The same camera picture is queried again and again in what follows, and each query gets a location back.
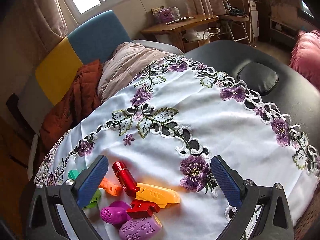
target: orange jacket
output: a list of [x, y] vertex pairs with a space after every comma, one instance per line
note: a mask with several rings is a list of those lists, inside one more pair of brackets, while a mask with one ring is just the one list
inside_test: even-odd
[[46, 115], [40, 136], [50, 150], [63, 134], [85, 119], [101, 105], [97, 86], [102, 75], [99, 60], [78, 69], [75, 79], [62, 100]]

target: green plastic piece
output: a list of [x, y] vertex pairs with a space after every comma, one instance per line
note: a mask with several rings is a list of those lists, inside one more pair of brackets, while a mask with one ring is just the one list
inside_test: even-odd
[[89, 205], [87, 205], [84, 208], [93, 208], [98, 204], [99, 199], [101, 198], [101, 192], [99, 189], [97, 189], [96, 193], [93, 195]]
[[79, 172], [77, 170], [71, 170], [68, 173], [69, 179], [76, 179], [79, 176]]

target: silver bolt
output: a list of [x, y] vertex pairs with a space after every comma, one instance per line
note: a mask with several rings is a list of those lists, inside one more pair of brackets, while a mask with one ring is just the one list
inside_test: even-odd
[[244, 183], [245, 183], [247, 186], [253, 186], [253, 184], [254, 184], [251, 179], [246, 179], [246, 180], [244, 181]]
[[75, 181], [73, 179], [67, 179], [66, 180], [66, 185], [71, 186]]
[[277, 189], [282, 189], [283, 187], [282, 187], [282, 185], [280, 183], [276, 183], [276, 188]]
[[42, 188], [44, 186], [44, 184], [42, 182], [37, 184], [37, 188]]

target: purple toy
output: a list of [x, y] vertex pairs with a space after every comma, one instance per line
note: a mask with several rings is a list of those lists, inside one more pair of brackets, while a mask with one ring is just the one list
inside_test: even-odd
[[104, 207], [100, 212], [100, 217], [108, 224], [120, 227], [131, 219], [126, 210], [131, 208], [129, 204], [121, 200], [114, 201], [108, 207]]
[[119, 230], [122, 240], [147, 240], [162, 229], [162, 225], [155, 215], [150, 218], [137, 218], [126, 222]]

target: table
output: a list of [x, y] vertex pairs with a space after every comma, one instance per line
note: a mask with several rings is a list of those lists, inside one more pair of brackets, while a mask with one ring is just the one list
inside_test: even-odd
[[183, 41], [182, 41], [182, 31], [191, 29], [193, 27], [207, 24], [211, 22], [216, 22], [219, 20], [219, 16], [216, 15], [189, 15], [194, 16], [195, 18], [182, 21], [173, 24], [166, 24], [166, 23], [159, 23], [157, 25], [151, 26], [146, 28], [141, 32], [141, 34], [147, 39], [151, 41], [155, 41], [156, 34], [168, 34], [170, 40], [172, 41], [173, 45], [176, 46], [178, 49], [184, 50]]

